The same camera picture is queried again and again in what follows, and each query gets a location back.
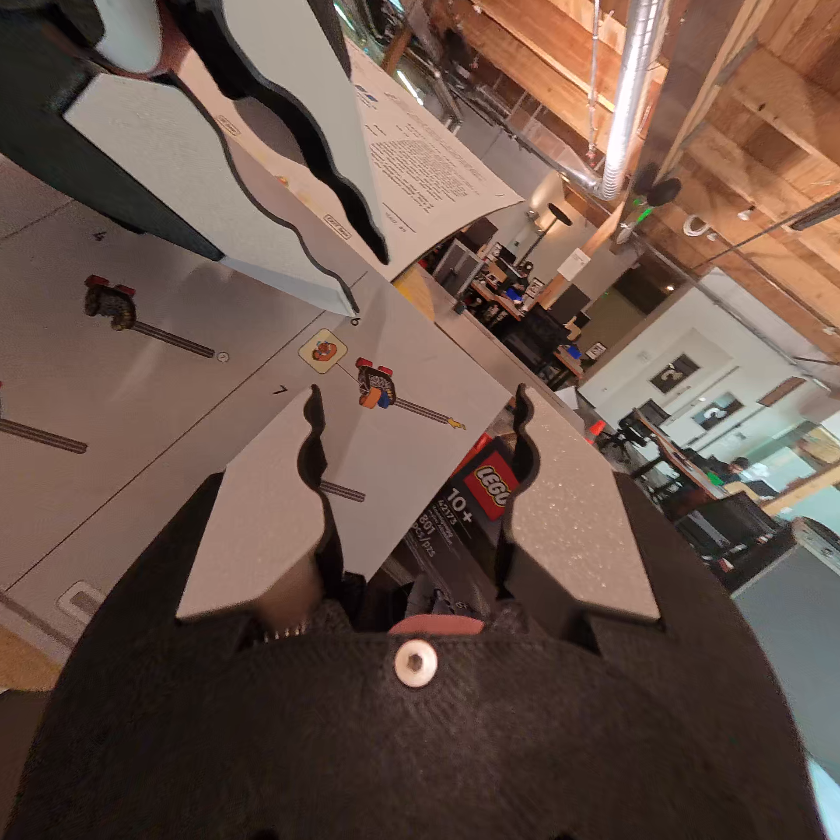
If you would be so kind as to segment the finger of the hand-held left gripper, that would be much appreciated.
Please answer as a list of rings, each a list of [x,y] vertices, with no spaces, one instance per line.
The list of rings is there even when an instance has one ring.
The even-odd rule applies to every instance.
[[[391,260],[348,48],[329,2],[170,2],[170,14],[226,98],[255,100],[336,196],[382,264]]]
[[[276,186],[277,210],[236,169],[222,132],[179,84],[96,75],[65,121],[189,228],[219,262],[324,311],[357,317],[347,281],[317,257]]]

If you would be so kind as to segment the dark lego set box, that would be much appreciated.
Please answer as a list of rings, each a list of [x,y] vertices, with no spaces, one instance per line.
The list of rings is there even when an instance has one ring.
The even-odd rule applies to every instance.
[[[495,611],[502,519],[519,484],[512,439],[481,435],[417,515],[385,563],[375,625],[417,616],[484,621]]]

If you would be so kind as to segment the silver air duct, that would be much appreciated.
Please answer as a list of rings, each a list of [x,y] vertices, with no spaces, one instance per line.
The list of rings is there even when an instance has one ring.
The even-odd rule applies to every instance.
[[[658,56],[668,6],[667,1],[632,1],[629,5],[602,173],[596,174],[571,148],[564,149],[556,161],[556,168],[569,183],[601,200],[612,201],[622,190],[647,92],[648,70]]]

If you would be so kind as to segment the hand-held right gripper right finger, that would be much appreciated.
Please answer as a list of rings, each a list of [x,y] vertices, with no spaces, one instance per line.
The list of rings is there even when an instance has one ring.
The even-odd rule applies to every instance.
[[[542,394],[520,385],[495,578],[537,623],[620,616],[657,623],[659,608],[615,474]]]

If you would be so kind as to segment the lego instruction booklet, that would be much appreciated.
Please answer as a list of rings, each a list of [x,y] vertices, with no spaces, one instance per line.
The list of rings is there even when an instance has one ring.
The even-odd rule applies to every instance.
[[[348,571],[379,569],[511,390],[386,281],[322,312],[2,159],[2,626],[62,660],[209,475],[318,384]]]

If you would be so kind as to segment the printed white paper sheet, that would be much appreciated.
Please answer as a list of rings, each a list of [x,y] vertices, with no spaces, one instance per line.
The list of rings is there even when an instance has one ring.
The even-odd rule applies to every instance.
[[[253,99],[226,98],[200,57],[187,49],[175,71],[238,154],[250,189],[267,173],[361,258],[393,280],[440,242],[521,198],[482,164],[361,49],[347,44],[357,110],[381,200],[391,260],[382,264],[356,233],[329,187],[305,165],[291,132]]]

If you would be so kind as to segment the black floor lamp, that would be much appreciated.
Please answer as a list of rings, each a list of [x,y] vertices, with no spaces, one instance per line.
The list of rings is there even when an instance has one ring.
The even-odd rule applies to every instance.
[[[534,243],[528,248],[526,253],[520,258],[520,260],[519,260],[520,265],[523,265],[525,262],[529,261],[529,257],[531,255],[531,253],[542,243],[542,241],[546,238],[546,236],[553,229],[554,226],[556,226],[557,224],[562,224],[563,226],[566,226],[566,227],[571,227],[572,226],[573,221],[571,220],[571,218],[564,211],[562,211],[557,205],[555,205],[553,203],[549,203],[548,204],[548,210],[551,214],[551,219],[550,219],[549,223],[547,224],[545,229],[542,229],[539,232],[539,234],[538,234],[537,238],[535,239]]]

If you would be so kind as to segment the black framed wall picture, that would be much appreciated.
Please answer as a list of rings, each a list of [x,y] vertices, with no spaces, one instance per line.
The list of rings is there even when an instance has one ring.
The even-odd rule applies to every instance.
[[[668,362],[649,382],[660,394],[666,395],[674,391],[699,370],[700,366],[698,363],[683,353],[676,359]]]
[[[691,419],[699,428],[708,432],[743,408],[744,404],[734,394],[724,392],[715,398],[702,397]]]

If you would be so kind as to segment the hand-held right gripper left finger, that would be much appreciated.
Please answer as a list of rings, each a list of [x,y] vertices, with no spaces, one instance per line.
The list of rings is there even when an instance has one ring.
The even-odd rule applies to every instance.
[[[176,611],[180,621],[245,611],[306,621],[343,573],[321,489],[322,395],[295,395],[227,465]]]

